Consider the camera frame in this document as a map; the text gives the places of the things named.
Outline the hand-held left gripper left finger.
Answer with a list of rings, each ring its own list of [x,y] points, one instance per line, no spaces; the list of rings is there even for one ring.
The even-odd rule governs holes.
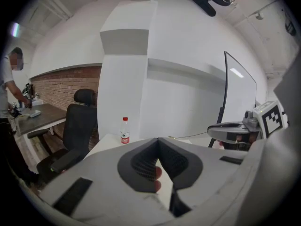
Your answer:
[[[70,212],[70,217],[93,226],[160,226],[174,220],[156,193],[132,189],[118,173],[118,161],[127,152],[154,142],[145,139],[100,151],[83,159],[53,179],[41,192],[41,199],[62,212],[77,193],[69,194],[63,204],[58,201],[80,179],[90,186]]]

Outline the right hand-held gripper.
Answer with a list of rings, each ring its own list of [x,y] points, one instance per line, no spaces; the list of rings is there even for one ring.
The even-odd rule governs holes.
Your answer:
[[[251,111],[246,111],[242,122],[225,122],[207,128],[208,135],[222,142],[242,140],[242,150],[249,150],[256,140],[267,139],[282,129],[284,111],[278,101],[268,101]]]

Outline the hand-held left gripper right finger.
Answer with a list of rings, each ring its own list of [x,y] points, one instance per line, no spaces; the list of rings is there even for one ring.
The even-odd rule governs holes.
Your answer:
[[[158,197],[180,217],[216,193],[246,157],[243,151],[209,148],[171,138],[159,138],[158,166],[162,184]]]

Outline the person's left hand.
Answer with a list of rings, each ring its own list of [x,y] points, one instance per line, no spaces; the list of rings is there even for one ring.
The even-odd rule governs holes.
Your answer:
[[[155,192],[158,192],[161,189],[161,182],[159,178],[162,176],[162,169],[158,166],[155,167]]]

